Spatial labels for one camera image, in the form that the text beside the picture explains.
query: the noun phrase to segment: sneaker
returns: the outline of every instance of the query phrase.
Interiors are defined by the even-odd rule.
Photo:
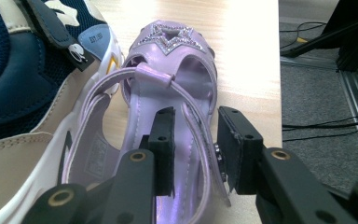
[[[0,223],[60,184],[88,91],[122,62],[89,0],[0,0]]]

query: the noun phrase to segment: lavender sandal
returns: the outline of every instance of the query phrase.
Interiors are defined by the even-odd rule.
[[[173,21],[147,25],[122,68],[91,90],[83,107],[81,132],[70,151],[64,183],[89,186],[115,174],[120,157],[140,145],[160,109],[175,108],[175,197],[158,197],[158,223],[200,222],[213,185],[229,204],[218,170],[209,124],[217,98],[213,51],[192,28]],[[103,136],[105,90],[121,82],[129,121],[121,150]]]

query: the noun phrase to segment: wooden table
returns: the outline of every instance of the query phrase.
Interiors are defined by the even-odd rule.
[[[113,28],[124,55],[140,30],[155,20],[179,21],[202,33],[216,57],[217,106],[240,110],[263,135],[282,146],[278,1],[93,0]],[[212,130],[217,131],[217,112]],[[121,146],[127,106],[117,93],[105,113],[104,134]],[[260,223],[254,196],[231,193],[215,223]]]

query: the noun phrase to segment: wire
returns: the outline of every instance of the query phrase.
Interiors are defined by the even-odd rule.
[[[349,119],[358,119],[358,116],[350,117],[350,118],[347,118],[347,119],[338,119],[338,120],[332,120],[332,121],[327,121],[327,122],[322,122],[322,123],[315,123],[315,124],[308,124],[308,125],[283,124],[282,127],[283,128],[288,128],[288,129],[283,130],[284,132],[290,132],[290,131],[295,131],[295,130],[298,130],[298,129],[338,129],[338,128],[347,128],[347,127],[358,125],[358,122],[349,123],[349,124],[328,125],[328,124],[331,124],[331,123],[339,123],[339,122],[346,121],[346,120],[349,120]]]
[[[283,130],[284,132],[290,132],[298,129],[341,129],[357,126],[358,122],[349,123],[349,124],[338,124],[338,125],[287,125],[283,124],[283,128],[291,128],[289,130]]]
[[[305,25],[305,24],[319,24],[319,25],[301,30],[300,27],[303,26],[303,25]],[[284,49],[284,48],[286,48],[286,47],[289,47],[289,46],[291,46],[291,45],[294,45],[294,44],[297,42],[297,39],[299,38],[299,33],[300,33],[300,31],[308,31],[308,30],[316,29],[316,28],[321,27],[321,26],[324,26],[324,25],[326,25],[325,22],[306,21],[306,22],[303,22],[303,23],[299,24],[299,25],[297,26],[297,29],[296,29],[296,30],[283,30],[283,31],[280,31],[280,33],[291,33],[291,32],[296,32],[296,33],[297,33],[297,34],[296,34],[296,39],[295,39],[293,42],[291,42],[290,44],[287,44],[287,45],[285,45],[285,46],[283,46],[283,47],[280,47],[280,49]]]
[[[304,137],[304,138],[290,138],[290,139],[284,139],[283,142],[294,142],[294,141],[304,141],[304,140],[310,140],[310,139],[316,139],[316,138],[330,138],[330,137],[341,137],[350,135],[353,133],[358,133],[358,130],[350,133],[340,133],[340,134],[331,134],[331,135],[317,135],[312,137]]]

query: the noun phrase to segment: rhinestone star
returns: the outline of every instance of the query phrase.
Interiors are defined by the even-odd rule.
[[[139,41],[138,46],[146,43],[156,43],[165,55],[168,55],[181,45],[205,52],[203,47],[191,38],[192,32],[193,29],[190,27],[153,24],[151,34]]]

